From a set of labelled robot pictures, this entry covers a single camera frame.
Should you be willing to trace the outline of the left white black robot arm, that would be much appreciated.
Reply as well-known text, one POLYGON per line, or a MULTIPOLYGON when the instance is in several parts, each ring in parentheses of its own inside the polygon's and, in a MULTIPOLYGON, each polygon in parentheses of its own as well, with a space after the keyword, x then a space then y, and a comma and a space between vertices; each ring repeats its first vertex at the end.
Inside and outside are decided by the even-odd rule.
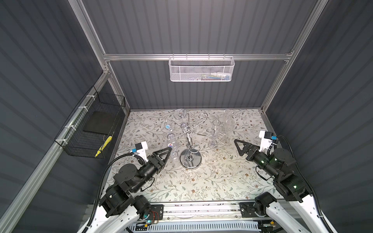
POLYGON ((134 164, 122 166, 114 175, 114 184, 106 190, 103 190, 101 181, 92 213, 78 232, 131 232, 130 228, 137 221, 141 227, 148 227, 162 220, 164 206, 152 205, 143 195, 136 193, 165 167, 171 153, 172 149, 166 147, 153 152, 140 168, 134 164))

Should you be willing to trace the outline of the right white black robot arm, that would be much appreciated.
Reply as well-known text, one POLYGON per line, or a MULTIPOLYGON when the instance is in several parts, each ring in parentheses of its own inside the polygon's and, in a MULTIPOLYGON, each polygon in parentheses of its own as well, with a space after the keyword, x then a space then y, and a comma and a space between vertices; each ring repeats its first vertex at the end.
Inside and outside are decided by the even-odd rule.
POLYGON ((260 146, 239 139, 234 141, 240 156, 255 163, 273 180, 277 192, 297 211, 307 225, 305 229, 270 193, 255 198, 254 209, 258 216, 269 216, 288 233, 335 233, 336 229, 321 210, 317 194, 300 172, 291 151, 273 148, 264 142, 260 146))

